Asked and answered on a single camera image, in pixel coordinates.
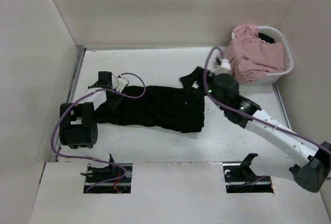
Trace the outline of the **black trousers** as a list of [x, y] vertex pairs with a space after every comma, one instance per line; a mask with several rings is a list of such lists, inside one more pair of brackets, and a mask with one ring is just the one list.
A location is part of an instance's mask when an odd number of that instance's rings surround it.
[[99, 124], [161, 127], [181, 133], [201, 132], [205, 120], [203, 68], [180, 78], [182, 88], [166, 86], [129, 86], [127, 95], [144, 95], [139, 99], [120, 98], [117, 107], [108, 99], [96, 110]]

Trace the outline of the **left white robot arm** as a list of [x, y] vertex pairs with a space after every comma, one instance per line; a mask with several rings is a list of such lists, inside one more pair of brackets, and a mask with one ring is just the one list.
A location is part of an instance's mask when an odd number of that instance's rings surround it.
[[84, 98], [63, 118], [59, 126], [61, 145], [75, 150], [76, 156], [113, 162], [111, 155], [103, 151], [101, 144], [97, 143], [96, 111], [101, 106], [116, 110], [123, 101], [123, 97], [118, 93], [121, 93], [128, 84], [129, 81], [122, 76], [115, 76], [108, 71], [98, 72], [98, 80], [87, 87], [86, 93], [92, 93], [100, 88], [104, 90]]

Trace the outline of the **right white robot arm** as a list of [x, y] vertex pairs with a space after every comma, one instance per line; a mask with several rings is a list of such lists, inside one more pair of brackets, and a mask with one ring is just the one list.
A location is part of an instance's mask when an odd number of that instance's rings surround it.
[[309, 192], [318, 192], [330, 173], [330, 143], [303, 137], [272, 118], [254, 101], [239, 93], [239, 84], [229, 74], [204, 71], [206, 95], [235, 125], [253, 132], [287, 154], [294, 165], [293, 180]]

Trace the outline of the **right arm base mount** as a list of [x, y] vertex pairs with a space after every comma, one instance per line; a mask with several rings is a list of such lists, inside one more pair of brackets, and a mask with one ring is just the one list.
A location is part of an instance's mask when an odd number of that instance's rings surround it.
[[256, 153], [250, 153], [243, 161], [222, 164], [227, 193], [274, 193], [271, 177], [257, 176], [250, 168], [257, 156]]

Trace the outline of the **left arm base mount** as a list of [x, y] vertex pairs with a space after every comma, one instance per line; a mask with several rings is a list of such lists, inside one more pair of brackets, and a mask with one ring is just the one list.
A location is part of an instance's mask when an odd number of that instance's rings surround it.
[[85, 177], [83, 193], [90, 194], [123, 194], [131, 193], [131, 181], [133, 164], [121, 164], [126, 169], [108, 165], [103, 168], [95, 168], [88, 165], [87, 171], [81, 173]]

